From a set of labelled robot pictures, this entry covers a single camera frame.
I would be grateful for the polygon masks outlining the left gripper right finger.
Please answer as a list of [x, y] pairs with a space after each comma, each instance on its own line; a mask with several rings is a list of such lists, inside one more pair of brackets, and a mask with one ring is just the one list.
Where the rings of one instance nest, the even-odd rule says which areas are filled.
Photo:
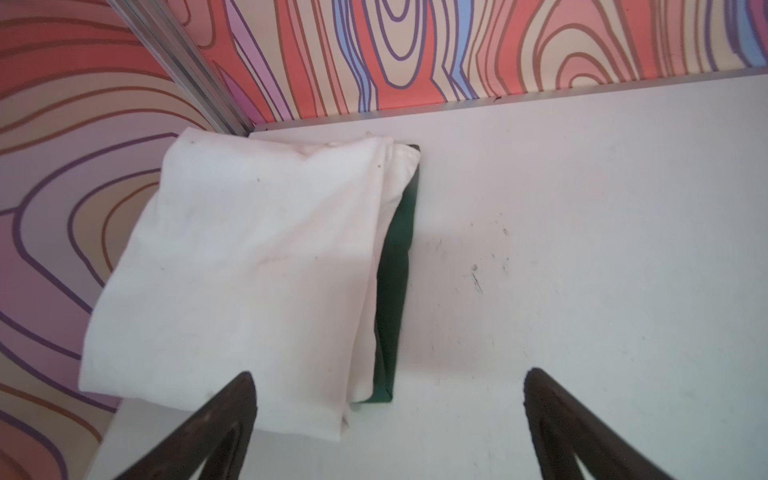
[[544, 479], [670, 477], [587, 409], [541, 368], [524, 380], [524, 407]]

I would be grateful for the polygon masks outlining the white printed t-shirt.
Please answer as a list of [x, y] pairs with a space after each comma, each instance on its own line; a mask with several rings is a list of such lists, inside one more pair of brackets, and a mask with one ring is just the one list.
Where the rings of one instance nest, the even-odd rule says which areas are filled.
[[373, 391], [377, 270], [419, 162], [389, 137], [185, 130], [94, 307], [80, 388], [194, 411], [248, 372], [257, 429], [338, 440]]

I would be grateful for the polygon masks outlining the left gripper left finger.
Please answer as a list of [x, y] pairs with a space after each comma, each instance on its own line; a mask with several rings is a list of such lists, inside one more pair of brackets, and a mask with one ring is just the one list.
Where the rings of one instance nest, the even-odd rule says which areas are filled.
[[252, 375], [242, 372], [120, 479], [237, 479], [257, 417]]

